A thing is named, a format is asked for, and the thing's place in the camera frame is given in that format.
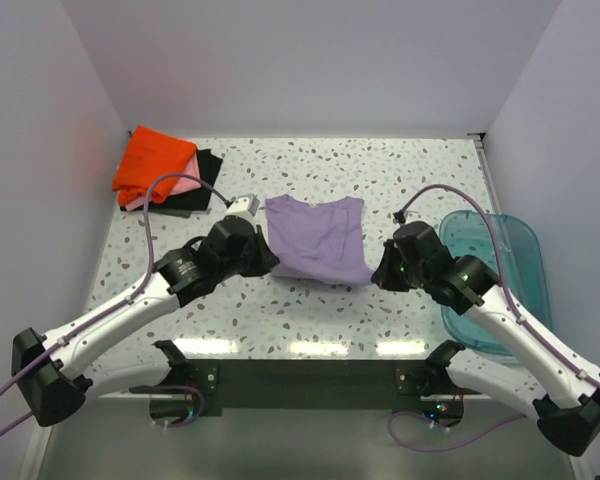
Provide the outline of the lilac polo shirt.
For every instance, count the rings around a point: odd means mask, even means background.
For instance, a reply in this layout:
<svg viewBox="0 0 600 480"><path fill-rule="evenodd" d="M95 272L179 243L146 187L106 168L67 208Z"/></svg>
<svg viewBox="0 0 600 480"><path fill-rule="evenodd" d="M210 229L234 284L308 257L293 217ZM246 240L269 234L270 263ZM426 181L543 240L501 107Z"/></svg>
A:
<svg viewBox="0 0 600 480"><path fill-rule="evenodd" d="M278 277L316 280L329 285L371 283L364 257L364 201L344 197L309 204L289 195L265 201L268 244L279 264Z"/></svg>

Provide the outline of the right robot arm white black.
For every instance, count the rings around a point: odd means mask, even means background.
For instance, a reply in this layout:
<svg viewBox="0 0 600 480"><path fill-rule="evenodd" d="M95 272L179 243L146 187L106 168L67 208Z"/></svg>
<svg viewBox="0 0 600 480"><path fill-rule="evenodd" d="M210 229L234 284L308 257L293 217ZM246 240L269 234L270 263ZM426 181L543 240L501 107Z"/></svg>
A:
<svg viewBox="0 0 600 480"><path fill-rule="evenodd" d="M582 456L600 433L600 367L573 351L540 323L487 263L453 256L423 221L400 226L384 243L372 276L382 290L422 290L468 318L524 367L516 371L446 341L428 357L428 386L483 393L533 420L562 452Z"/></svg>

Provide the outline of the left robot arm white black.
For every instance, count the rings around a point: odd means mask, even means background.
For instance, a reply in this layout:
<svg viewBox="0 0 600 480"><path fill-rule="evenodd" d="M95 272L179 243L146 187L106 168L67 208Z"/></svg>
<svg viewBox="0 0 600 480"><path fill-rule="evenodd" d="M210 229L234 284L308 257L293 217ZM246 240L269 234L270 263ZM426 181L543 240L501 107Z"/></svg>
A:
<svg viewBox="0 0 600 480"><path fill-rule="evenodd" d="M225 280L262 277L279 263L259 226L235 215L168 251L147 275L100 307L44 334L27 328L12 343L11 373L41 427L76 413L94 387L86 369L145 325L211 294Z"/></svg>

